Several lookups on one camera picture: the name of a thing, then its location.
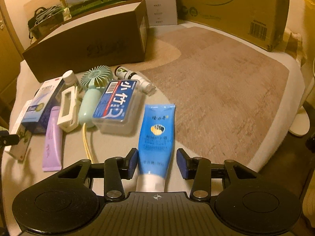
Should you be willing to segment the blue white medicine box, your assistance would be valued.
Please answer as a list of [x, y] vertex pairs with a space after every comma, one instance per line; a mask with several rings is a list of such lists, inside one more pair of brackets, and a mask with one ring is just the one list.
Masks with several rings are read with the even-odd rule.
[[51, 109], [60, 106], [64, 90], [62, 77], [45, 81], [28, 106], [21, 124], [32, 134], [45, 134]]

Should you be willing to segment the blue tube with white cap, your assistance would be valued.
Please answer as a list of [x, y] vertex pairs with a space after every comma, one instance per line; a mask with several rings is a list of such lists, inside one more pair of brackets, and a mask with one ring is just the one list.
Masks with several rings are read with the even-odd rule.
[[174, 104], [147, 104], [138, 141], [138, 192], [164, 192], [175, 139]]

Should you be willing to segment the purple tube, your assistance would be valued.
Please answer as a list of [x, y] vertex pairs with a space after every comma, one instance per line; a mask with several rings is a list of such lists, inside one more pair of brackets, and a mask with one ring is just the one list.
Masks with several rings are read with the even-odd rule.
[[42, 160], [44, 172], [59, 171], [62, 168], [62, 129], [57, 125], [60, 106], [51, 109]]

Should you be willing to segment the clear floss pick box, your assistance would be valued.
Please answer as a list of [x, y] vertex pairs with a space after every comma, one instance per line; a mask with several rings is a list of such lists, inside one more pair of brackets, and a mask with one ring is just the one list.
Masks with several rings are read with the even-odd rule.
[[113, 80], [103, 92], [92, 116], [102, 134], [129, 135], [143, 97], [138, 80]]

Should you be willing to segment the cream white hair claw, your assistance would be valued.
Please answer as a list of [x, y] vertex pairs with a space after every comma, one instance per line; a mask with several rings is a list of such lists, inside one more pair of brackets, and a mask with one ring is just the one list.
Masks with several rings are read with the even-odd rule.
[[78, 127], [80, 104], [77, 86], [69, 87], [61, 93], [57, 125], [64, 132], [69, 133]]

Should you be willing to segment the mint green handheld fan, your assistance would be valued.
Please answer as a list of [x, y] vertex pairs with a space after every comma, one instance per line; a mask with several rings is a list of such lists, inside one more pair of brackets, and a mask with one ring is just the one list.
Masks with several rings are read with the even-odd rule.
[[95, 108], [113, 78], [112, 70], [106, 65], [98, 65], [82, 76], [80, 84], [85, 93], [79, 110], [79, 124], [81, 126], [94, 127], [92, 116]]

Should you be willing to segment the small white pill bottle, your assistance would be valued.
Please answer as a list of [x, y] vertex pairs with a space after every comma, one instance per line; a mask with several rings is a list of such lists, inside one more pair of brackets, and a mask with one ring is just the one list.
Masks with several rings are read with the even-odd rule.
[[66, 71], [66, 72], [62, 75], [62, 78], [63, 78], [65, 84], [66, 84], [68, 87], [75, 86], [75, 87], [78, 88], [79, 91], [82, 90], [82, 86], [80, 85], [80, 82], [79, 82], [77, 76], [74, 74], [74, 72], [73, 72], [72, 70]]

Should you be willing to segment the dark spray bottle white cap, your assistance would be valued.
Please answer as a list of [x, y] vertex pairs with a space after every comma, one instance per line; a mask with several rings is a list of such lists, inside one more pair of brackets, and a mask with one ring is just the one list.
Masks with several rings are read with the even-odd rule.
[[136, 72], [127, 69], [126, 67], [119, 66], [114, 71], [115, 76], [121, 80], [137, 80], [139, 88], [146, 95], [152, 95], [156, 91], [156, 87], [144, 77], [138, 75]]

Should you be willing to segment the white stand base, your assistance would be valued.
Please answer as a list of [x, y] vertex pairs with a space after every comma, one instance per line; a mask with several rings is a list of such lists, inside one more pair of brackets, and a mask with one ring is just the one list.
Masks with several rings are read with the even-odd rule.
[[289, 133], [297, 136], [302, 137], [306, 135], [310, 129], [310, 119], [307, 114], [306, 109], [303, 107], [303, 104], [307, 97], [310, 95], [312, 89], [314, 87], [314, 78], [311, 79], [308, 87], [305, 89], [304, 94], [301, 99], [301, 106], [297, 111], [297, 114], [289, 128]]

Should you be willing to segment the brown open cardboard box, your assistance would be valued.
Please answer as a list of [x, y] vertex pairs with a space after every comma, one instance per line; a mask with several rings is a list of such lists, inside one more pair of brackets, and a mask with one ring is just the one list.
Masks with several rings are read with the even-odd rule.
[[149, 30], [145, 0], [95, 9], [55, 27], [23, 53], [39, 82], [68, 70], [142, 62]]

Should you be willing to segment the large tan cardboard carton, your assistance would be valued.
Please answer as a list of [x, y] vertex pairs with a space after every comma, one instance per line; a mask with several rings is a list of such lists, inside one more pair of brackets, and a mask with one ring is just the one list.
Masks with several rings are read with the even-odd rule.
[[289, 0], [177, 0], [180, 19], [219, 29], [272, 51], [283, 39]]

